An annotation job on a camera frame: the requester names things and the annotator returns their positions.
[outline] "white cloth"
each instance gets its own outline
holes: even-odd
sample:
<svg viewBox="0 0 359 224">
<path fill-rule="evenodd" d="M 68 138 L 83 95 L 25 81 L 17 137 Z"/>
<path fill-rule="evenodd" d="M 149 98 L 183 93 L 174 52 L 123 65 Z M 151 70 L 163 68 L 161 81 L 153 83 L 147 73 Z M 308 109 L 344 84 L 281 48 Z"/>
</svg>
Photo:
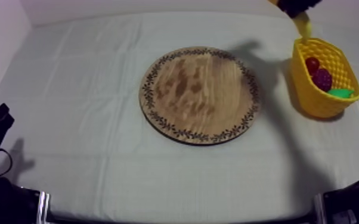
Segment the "white cloth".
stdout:
<svg viewBox="0 0 359 224">
<path fill-rule="evenodd" d="M 359 33 L 314 25 L 344 50 L 359 80 Z M 290 20 L 156 13 L 39 27 L 0 84 L 16 119 L 17 184 L 52 195 L 54 213 L 100 220 L 259 221 L 307 211 L 311 197 L 359 180 L 359 102 L 320 122 L 291 104 L 283 73 L 298 37 Z M 138 105 L 141 78 L 188 46 L 229 50 L 254 67 L 265 106 L 239 138 L 211 147 L 157 133 Z"/>
</svg>

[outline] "wooden plate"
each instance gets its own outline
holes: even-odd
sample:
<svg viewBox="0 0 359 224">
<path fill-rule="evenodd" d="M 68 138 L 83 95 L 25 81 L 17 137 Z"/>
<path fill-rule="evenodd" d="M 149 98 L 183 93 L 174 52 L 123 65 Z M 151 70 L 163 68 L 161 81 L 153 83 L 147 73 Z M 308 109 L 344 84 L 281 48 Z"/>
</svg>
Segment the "wooden plate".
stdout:
<svg viewBox="0 0 359 224">
<path fill-rule="evenodd" d="M 260 88 L 251 69 L 231 54 L 206 47 L 183 48 L 147 70 L 139 92 L 146 119 L 183 143 L 229 141 L 252 125 Z"/>
</svg>

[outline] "plastic basket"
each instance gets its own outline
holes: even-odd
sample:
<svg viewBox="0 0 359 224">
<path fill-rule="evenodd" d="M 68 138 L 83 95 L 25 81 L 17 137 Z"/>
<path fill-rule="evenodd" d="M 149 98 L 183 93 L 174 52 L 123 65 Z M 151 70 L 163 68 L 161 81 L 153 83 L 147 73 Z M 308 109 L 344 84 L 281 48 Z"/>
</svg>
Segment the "plastic basket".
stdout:
<svg viewBox="0 0 359 224">
<path fill-rule="evenodd" d="M 327 69 L 333 78 L 332 89 L 355 91 L 351 98 L 344 99 L 330 95 L 313 84 L 305 60 L 315 57 L 320 68 Z M 330 43 L 318 38 L 295 40 L 292 62 L 292 79 L 302 109 L 314 117 L 328 118 L 341 113 L 359 99 L 359 83 L 343 52 Z"/>
</svg>

